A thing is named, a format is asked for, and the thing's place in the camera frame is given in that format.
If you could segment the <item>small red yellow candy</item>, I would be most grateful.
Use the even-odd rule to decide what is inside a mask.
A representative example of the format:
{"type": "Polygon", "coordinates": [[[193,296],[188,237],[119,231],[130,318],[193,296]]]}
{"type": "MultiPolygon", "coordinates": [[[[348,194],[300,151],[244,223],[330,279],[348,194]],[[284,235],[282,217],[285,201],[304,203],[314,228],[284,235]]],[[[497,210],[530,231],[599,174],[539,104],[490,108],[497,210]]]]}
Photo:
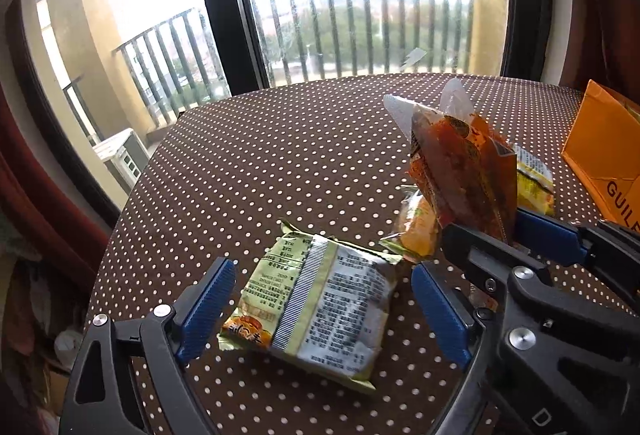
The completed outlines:
{"type": "Polygon", "coordinates": [[[553,175],[543,161],[530,152],[514,146],[516,155],[516,183],[518,206],[542,215],[554,215],[553,175]]]}

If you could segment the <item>dark red curtain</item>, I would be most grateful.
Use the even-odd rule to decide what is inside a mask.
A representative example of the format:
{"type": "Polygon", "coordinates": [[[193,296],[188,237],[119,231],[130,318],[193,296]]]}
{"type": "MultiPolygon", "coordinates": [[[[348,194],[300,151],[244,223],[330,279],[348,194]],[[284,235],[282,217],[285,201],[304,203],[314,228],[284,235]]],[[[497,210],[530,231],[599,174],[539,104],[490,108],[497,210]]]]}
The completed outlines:
{"type": "Polygon", "coordinates": [[[70,280],[89,291],[108,236],[49,177],[1,101],[1,210],[70,280]]]}

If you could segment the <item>black balcony railing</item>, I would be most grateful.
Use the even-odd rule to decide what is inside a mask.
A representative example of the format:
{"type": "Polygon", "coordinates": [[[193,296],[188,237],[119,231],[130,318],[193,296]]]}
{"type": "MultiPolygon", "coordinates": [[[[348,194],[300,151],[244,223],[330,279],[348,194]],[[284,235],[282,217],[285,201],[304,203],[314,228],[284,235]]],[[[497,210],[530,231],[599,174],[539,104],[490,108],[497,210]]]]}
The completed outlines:
{"type": "MultiPolygon", "coordinates": [[[[271,87],[396,72],[471,70],[475,0],[252,2],[271,87]]],[[[155,128],[229,94],[213,33],[195,8],[118,45],[134,93],[155,128]]]]}

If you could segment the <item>yellow green noodle packet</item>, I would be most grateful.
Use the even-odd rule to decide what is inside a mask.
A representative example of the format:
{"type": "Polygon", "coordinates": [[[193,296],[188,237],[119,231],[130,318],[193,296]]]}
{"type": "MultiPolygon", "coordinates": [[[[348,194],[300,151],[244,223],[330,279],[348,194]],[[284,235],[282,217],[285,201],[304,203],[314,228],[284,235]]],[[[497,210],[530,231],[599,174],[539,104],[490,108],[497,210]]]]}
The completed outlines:
{"type": "Polygon", "coordinates": [[[217,335],[222,351],[261,351],[360,393],[382,349],[396,254],[282,223],[217,335]]]}

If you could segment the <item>small orange sausage snack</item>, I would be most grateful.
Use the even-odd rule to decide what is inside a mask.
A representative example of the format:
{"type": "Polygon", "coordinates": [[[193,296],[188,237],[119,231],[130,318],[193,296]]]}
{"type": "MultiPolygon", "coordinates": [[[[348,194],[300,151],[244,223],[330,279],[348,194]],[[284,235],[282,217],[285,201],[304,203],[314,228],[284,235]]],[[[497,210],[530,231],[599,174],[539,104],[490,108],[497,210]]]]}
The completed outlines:
{"type": "Polygon", "coordinates": [[[394,229],[380,244],[413,264],[432,259],[439,248],[440,227],[431,202],[414,184],[404,184],[400,190],[404,197],[394,229]]]}

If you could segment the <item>white outdoor air conditioner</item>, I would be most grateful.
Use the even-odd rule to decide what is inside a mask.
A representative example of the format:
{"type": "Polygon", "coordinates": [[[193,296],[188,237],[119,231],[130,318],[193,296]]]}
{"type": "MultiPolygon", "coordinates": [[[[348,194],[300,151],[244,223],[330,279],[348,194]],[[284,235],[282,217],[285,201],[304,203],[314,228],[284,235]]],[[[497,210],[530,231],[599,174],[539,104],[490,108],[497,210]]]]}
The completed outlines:
{"type": "Polygon", "coordinates": [[[150,159],[148,149],[132,128],[100,141],[92,149],[127,194],[134,189],[150,159]]]}

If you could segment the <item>orange clear snack pouch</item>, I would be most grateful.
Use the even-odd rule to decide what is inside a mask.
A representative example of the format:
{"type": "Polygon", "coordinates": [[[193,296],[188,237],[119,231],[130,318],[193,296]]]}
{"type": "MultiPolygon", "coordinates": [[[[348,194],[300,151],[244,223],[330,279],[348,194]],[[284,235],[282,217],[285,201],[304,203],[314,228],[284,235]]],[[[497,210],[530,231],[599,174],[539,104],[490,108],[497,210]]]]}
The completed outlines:
{"type": "Polygon", "coordinates": [[[395,95],[383,104],[409,139],[409,175],[439,227],[461,225],[509,243],[518,207],[516,155],[475,111],[461,80],[448,80],[436,108],[395,95]]]}

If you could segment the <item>black window frame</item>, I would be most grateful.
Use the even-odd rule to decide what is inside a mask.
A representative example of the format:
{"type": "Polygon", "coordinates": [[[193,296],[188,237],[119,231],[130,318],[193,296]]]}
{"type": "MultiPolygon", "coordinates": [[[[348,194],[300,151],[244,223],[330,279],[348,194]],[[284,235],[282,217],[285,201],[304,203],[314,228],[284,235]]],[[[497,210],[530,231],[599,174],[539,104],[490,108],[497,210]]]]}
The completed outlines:
{"type": "MultiPolygon", "coordinates": [[[[257,57],[257,33],[248,0],[204,0],[208,22],[221,44],[222,66],[230,76],[232,95],[243,95],[264,88],[266,68],[257,57]]],[[[501,73],[507,77],[539,80],[544,66],[544,48],[551,24],[552,0],[509,0],[506,44],[501,73]]],[[[119,211],[100,189],[89,169],[53,120],[53,110],[44,97],[34,60],[30,57],[20,0],[1,0],[1,22],[8,49],[2,58],[8,62],[2,72],[12,80],[4,82],[6,95],[19,95],[26,114],[18,124],[32,122],[33,132],[24,132],[28,147],[37,161],[67,198],[100,228],[114,228],[119,211]]]]}

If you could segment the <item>brown polka dot tablecloth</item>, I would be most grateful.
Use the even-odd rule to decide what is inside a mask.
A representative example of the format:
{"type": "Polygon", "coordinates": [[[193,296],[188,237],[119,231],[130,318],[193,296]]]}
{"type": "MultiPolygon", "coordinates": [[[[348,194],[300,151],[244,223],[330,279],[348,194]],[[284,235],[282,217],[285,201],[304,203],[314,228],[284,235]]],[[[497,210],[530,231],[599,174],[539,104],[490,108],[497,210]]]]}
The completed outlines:
{"type": "MultiPolygon", "coordinates": [[[[385,74],[269,88],[179,118],[132,190],[90,311],[140,318],[219,256],[244,285],[282,221],[363,247],[393,228],[408,142],[387,94],[436,106],[446,77],[385,74]]],[[[259,353],[206,345],[188,381],[224,434],[423,434],[461,377],[407,278],[390,304],[372,394],[259,353]]]]}

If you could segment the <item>orange cardboard box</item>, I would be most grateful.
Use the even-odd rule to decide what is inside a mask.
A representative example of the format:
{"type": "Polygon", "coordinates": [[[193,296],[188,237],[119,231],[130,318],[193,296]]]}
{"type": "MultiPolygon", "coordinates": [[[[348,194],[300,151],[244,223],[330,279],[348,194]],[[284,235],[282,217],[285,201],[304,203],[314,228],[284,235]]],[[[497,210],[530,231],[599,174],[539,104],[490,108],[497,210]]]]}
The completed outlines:
{"type": "Polygon", "coordinates": [[[605,219],[639,230],[639,106],[594,80],[562,150],[605,219]]]}

